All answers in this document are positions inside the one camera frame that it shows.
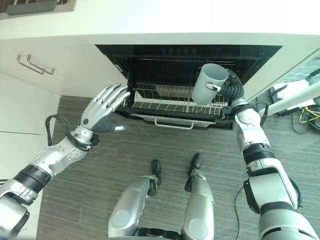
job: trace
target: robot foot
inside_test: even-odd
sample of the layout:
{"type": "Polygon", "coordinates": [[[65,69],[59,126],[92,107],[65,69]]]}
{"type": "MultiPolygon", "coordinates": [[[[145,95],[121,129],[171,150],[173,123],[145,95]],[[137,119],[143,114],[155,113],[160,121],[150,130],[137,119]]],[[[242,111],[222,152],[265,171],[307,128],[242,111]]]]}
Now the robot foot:
{"type": "Polygon", "coordinates": [[[158,180],[150,179],[150,188],[148,190],[148,196],[154,196],[157,194],[157,187],[161,185],[161,164],[157,159],[153,159],[151,162],[152,175],[155,175],[158,180]]]}
{"type": "Polygon", "coordinates": [[[192,170],[193,169],[200,169],[202,166],[202,163],[204,162],[204,156],[201,153],[196,153],[191,161],[190,169],[188,172],[188,179],[184,185],[184,190],[186,190],[188,193],[191,192],[191,187],[192,187],[192,181],[193,181],[193,176],[191,176],[192,170]]]}

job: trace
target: open dishwasher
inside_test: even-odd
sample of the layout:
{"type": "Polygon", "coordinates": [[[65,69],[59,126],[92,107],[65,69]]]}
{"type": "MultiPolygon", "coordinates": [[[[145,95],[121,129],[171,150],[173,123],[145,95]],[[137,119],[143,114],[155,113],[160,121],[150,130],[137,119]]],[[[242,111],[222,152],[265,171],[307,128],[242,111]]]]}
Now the open dishwasher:
{"type": "Polygon", "coordinates": [[[230,127],[222,108],[230,102],[217,94],[208,105],[191,95],[204,64],[231,69],[244,84],[281,47],[257,45],[97,45],[127,78],[131,95],[117,111],[157,126],[230,127]]]}

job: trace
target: yellow wire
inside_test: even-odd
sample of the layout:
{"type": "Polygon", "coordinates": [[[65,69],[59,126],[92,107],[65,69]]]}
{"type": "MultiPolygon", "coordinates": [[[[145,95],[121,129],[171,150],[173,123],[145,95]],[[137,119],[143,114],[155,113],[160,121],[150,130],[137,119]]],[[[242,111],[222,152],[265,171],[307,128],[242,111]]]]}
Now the yellow wire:
{"type": "Polygon", "coordinates": [[[303,117],[303,114],[304,114],[305,110],[315,116],[314,118],[309,119],[309,121],[313,121],[313,120],[316,120],[316,119],[320,118],[320,112],[318,112],[318,111],[312,111],[312,110],[310,110],[307,106],[305,106],[305,107],[302,109],[302,112],[301,112],[300,117],[299,117],[299,122],[300,122],[300,123],[303,124],[303,123],[307,123],[307,122],[308,122],[308,121],[302,121],[302,119],[301,119],[301,117],[303,117]]]}
{"type": "Polygon", "coordinates": [[[312,110],[310,110],[307,106],[305,106],[305,109],[306,109],[308,112],[313,113],[314,115],[320,114],[320,112],[318,112],[318,111],[312,111],[312,110]]]}

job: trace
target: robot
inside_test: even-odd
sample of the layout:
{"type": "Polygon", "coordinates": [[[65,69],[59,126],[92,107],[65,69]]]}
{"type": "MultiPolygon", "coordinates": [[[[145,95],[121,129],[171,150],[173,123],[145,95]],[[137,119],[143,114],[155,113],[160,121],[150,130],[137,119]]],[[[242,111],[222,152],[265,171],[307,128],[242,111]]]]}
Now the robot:
{"type": "MultiPolygon", "coordinates": [[[[224,121],[232,123],[237,142],[246,163],[248,179],[243,183],[247,203],[260,215],[260,240],[319,240],[308,220],[296,212],[299,205],[296,190],[281,162],[276,158],[261,117],[246,102],[238,76],[229,72],[229,83],[205,86],[231,99],[231,107],[223,110],[224,121]]],[[[109,123],[110,115],[130,95],[126,86],[107,86],[92,99],[74,131],[56,145],[45,148],[13,179],[0,187],[0,237],[14,238],[29,218],[25,206],[31,205],[38,193],[57,174],[82,159],[99,143],[98,135],[121,131],[126,127],[109,123]]],[[[185,190],[190,192],[181,233],[139,226],[146,198],[154,196],[161,184],[160,162],[151,163],[152,175],[142,176],[123,192],[108,224],[110,239],[162,237],[172,240],[212,240],[215,235],[214,198],[200,167],[203,158],[192,160],[185,190]]]]}

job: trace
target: robot finger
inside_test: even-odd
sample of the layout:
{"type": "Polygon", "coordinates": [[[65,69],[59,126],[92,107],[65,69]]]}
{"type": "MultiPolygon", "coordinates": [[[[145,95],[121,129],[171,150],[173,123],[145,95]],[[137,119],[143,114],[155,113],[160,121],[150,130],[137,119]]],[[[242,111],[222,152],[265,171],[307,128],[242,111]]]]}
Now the robot finger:
{"type": "Polygon", "coordinates": [[[118,97],[111,105],[110,107],[112,108],[112,111],[114,112],[117,107],[120,106],[120,104],[127,98],[130,96],[130,92],[124,92],[122,95],[120,95],[120,97],[118,97]]]}
{"type": "Polygon", "coordinates": [[[114,84],[114,85],[111,85],[111,87],[109,88],[109,89],[107,89],[102,95],[101,95],[101,99],[103,100],[103,101],[106,101],[106,99],[108,98],[108,97],[110,97],[110,95],[117,89],[117,88],[119,88],[121,86],[121,83],[116,83],[116,84],[114,84]]]}
{"type": "Polygon", "coordinates": [[[105,87],[97,96],[95,96],[92,101],[96,102],[108,89],[110,89],[112,85],[105,87]]]}
{"type": "Polygon", "coordinates": [[[117,100],[119,96],[122,96],[121,94],[123,92],[127,91],[128,86],[123,86],[119,87],[116,91],[114,91],[106,100],[105,103],[103,104],[104,108],[109,107],[114,101],[117,100]]]}

